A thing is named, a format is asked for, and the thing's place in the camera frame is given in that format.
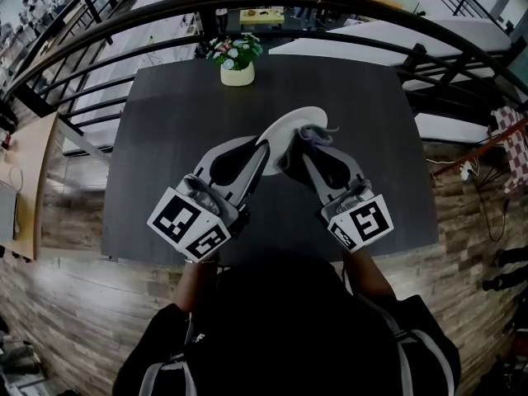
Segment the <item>flower pot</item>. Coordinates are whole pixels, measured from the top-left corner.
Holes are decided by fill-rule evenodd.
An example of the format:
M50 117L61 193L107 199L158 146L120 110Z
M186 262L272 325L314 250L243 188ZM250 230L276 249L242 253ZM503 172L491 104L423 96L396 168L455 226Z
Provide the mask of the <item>flower pot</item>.
M243 87L249 85L255 79L255 68L253 62L242 70L227 70L220 67L220 79L223 85L228 87Z

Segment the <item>white plate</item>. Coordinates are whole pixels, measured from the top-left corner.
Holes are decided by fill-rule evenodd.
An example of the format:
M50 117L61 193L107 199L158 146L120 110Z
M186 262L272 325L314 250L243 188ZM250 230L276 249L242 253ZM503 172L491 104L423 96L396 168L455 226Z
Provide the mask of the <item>white plate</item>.
M278 121L266 129L258 139L257 144L264 139L270 144L270 159L264 167L263 176L273 176L281 173L276 166L279 158L290 146L295 131L302 126L317 125L323 128L328 126L327 114L319 107L302 107L283 115Z

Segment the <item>plaid cloth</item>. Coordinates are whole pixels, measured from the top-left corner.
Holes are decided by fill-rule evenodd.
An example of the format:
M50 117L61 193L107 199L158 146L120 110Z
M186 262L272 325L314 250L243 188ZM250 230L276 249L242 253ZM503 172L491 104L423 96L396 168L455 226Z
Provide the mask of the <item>plaid cloth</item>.
M507 106L492 111L492 115L497 119L499 133L511 128L523 118L520 113ZM511 169L511 176L504 184L504 193L511 194L528 184L528 148L520 130L504 139L503 143Z

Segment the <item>potted flower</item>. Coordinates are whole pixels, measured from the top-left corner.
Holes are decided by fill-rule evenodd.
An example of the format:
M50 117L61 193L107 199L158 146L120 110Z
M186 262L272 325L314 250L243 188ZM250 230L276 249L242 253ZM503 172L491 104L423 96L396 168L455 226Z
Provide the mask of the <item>potted flower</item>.
M228 38L219 41L215 38L210 42L214 49L207 54L207 58L220 65L220 79L224 85L242 87L253 82L253 59L262 54L258 41L253 34L245 33L238 40Z

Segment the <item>wooden tabletop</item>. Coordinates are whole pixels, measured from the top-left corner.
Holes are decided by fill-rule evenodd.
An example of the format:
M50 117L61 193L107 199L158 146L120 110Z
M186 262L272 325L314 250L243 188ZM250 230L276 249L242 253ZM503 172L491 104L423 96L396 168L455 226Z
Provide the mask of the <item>wooden tabletop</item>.
M284 114L318 106L328 115L337 149L350 154L384 196L394 231L369 246L373 255L438 241L436 208L422 141L393 69L354 60L272 55L254 60L246 87L226 87L217 64L189 60L141 69L115 138L105 196L101 251L111 257L177 264L183 256L147 219L163 192L216 145L260 135ZM233 265L269 248L289 248L327 261L339 244L315 216L306 186L280 174L263 177L247 199L251 221L222 250Z
M249 10L256 12L249 15ZM284 13L281 9L249 9L240 11L241 25L264 25L264 24L283 24Z
M40 212L56 125L57 114L48 115L13 134L5 157L0 153L0 180L16 189L21 186L16 212L20 233L0 245L31 260L37 258L40 248Z

